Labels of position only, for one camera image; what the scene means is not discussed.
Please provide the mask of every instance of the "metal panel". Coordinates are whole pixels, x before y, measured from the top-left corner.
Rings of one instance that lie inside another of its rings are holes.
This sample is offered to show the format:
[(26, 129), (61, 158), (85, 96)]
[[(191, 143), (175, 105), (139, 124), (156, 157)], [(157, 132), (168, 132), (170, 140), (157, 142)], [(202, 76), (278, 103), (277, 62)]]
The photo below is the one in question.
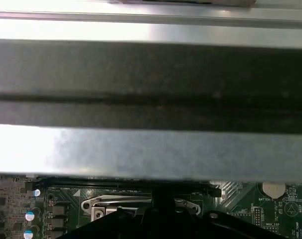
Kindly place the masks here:
[(0, 173), (302, 182), (302, 136), (0, 125)]

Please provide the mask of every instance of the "chip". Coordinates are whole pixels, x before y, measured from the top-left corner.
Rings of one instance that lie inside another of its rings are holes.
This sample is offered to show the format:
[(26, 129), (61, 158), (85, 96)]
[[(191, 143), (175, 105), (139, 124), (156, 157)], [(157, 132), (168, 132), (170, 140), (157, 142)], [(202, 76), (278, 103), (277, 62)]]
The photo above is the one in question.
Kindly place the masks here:
[(0, 206), (4, 206), (6, 204), (6, 198), (0, 198)]
[(15, 224), (12, 226), (12, 230), (13, 230), (13, 231), (21, 231), (21, 230), (22, 230), (22, 223), (15, 223)]
[(51, 224), (53, 228), (63, 228), (65, 221), (61, 218), (48, 219), (47, 223)]
[(53, 206), (52, 207), (52, 214), (53, 215), (64, 215), (65, 214), (65, 207), (64, 206)]

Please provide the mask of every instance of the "green circuit board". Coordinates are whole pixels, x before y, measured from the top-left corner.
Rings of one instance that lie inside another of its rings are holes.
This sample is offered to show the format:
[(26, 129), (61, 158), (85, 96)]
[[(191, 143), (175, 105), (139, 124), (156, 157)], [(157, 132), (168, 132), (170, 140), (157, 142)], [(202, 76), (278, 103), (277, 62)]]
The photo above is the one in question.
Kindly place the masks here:
[[(25, 182), (23, 177), (0, 179), (0, 234), (5, 234), (5, 238), (31, 238), (32, 232), (34, 239), (55, 239), (90, 223), (91, 216), (81, 209), (86, 199), (100, 195), (151, 195), (148, 190), (62, 185), (25, 191)], [(222, 197), (200, 193), (177, 196), (198, 204), (201, 214), (219, 210), (286, 238), (302, 239), (302, 185), (287, 184), (285, 194), (274, 200), (264, 195), (256, 183), (214, 184), (222, 190)]]

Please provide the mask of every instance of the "silver metal frame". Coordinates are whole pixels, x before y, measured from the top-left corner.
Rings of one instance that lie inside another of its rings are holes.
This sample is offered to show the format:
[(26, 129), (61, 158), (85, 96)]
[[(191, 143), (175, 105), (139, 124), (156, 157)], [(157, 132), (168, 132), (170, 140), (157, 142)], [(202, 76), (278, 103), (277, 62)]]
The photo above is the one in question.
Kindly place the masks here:
[[(277, 2), (257, 2), (256, 7), (247, 9), (118, 1), (0, 0), (0, 42), (55, 40), (62, 44), (133, 42), (302, 49), (302, 1), (293, 5)], [(42, 94), (56, 88), (53, 79), (44, 83), (45, 87), (37, 87), (37, 73), (32, 69), (27, 75), (35, 76), (35, 82), (24, 82), (19, 76), (27, 67), (12, 62), (13, 75), (21, 82), (13, 79), (16, 83), (6, 86), (0, 81), (0, 93)], [(69, 83), (70, 88), (62, 89), (75, 90), (74, 82)], [(10, 118), (10, 108), (7, 112), (4, 121)], [(0, 173), (302, 182), (302, 135), (0, 124)]]

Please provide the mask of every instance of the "motherboard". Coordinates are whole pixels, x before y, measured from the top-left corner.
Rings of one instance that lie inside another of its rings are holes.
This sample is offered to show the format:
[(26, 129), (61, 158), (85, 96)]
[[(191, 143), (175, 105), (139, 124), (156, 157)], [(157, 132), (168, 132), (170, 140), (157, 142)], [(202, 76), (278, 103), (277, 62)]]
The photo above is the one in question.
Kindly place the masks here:
[[(0, 176), (0, 239), (55, 239), (93, 220), (84, 209), (101, 195), (148, 198), (151, 191), (124, 187), (59, 184), (29, 190), (34, 179)], [(210, 182), (220, 197), (208, 193), (176, 197), (199, 207), (198, 216), (218, 210), (282, 235), (302, 239), (302, 185), (274, 186), (246, 182)]]

